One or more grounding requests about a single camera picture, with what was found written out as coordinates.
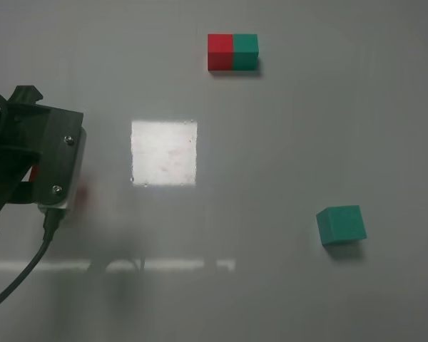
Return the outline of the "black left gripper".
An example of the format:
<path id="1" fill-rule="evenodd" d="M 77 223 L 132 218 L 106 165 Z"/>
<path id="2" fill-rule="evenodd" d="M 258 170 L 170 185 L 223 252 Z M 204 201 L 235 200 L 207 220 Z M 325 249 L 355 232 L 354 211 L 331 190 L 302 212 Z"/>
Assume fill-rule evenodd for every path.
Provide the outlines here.
<path id="1" fill-rule="evenodd" d="M 42 99 L 33 85 L 18 85 L 7 99 L 0 94 L 0 212 L 8 203 L 35 203 L 29 175 L 39 163 L 49 114 L 36 104 Z"/>

